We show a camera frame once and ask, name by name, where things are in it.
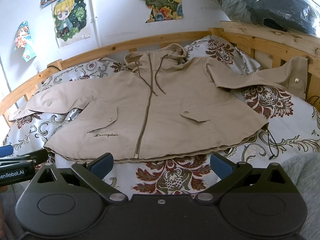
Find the beige hooded zip jacket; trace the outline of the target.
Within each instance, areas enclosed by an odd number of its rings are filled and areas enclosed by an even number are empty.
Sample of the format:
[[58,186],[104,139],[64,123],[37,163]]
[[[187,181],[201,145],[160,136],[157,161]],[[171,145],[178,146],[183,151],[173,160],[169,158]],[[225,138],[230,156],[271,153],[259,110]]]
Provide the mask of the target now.
[[304,57],[243,76],[212,57],[186,55],[178,44],[129,53],[126,70],[44,90],[9,119],[77,108],[78,117],[52,135],[46,149],[72,160],[109,152],[116,161],[139,162],[224,150],[255,135],[268,119],[233,89],[263,85],[305,96]]

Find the grey fabric at right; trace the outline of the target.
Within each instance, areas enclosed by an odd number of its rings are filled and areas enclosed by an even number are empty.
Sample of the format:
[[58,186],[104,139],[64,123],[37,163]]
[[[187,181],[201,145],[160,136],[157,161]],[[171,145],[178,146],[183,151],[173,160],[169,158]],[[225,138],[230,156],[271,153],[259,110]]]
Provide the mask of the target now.
[[319,153],[292,157],[282,168],[302,195],[308,208],[300,234],[304,239],[319,239]]

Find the curled blue anime poster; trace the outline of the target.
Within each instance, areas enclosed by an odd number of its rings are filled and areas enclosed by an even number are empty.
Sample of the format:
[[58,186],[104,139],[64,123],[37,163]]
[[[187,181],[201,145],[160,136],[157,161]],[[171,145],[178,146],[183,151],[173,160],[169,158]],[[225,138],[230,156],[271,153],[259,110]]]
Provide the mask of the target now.
[[18,48],[24,49],[22,59],[24,59],[25,62],[36,57],[27,21],[23,21],[16,31],[12,50],[16,51]]

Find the anime boy green poster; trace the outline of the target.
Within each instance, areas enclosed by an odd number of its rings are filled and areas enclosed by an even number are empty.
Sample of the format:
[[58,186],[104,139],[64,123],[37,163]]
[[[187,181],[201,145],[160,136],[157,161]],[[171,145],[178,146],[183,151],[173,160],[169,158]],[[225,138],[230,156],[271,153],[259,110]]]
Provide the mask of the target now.
[[59,48],[91,36],[86,0],[57,0],[52,5],[52,13]]

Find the wooden bed frame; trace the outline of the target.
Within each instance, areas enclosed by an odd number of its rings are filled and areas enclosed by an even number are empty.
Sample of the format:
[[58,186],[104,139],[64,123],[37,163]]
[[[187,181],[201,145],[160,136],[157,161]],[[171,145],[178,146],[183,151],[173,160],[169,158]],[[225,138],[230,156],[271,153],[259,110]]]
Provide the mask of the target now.
[[184,41],[194,41],[207,35],[227,40],[260,64],[272,68],[281,66],[294,56],[306,57],[309,61],[306,100],[319,109],[319,38],[294,31],[283,32],[259,25],[222,21],[220,27],[209,28],[208,31],[189,31],[136,38],[94,49],[66,60],[56,60],[1,101],[1,116],[8,126],[12,126],[12,122],[8,120],[10,113],[13,112],[12,106],[20,98],[29,100],[42,81],[68,67],[111,56],[121,51],[133,52],[139,48],[153,45],[159,45],[163,48],[172,43],[180,44]]

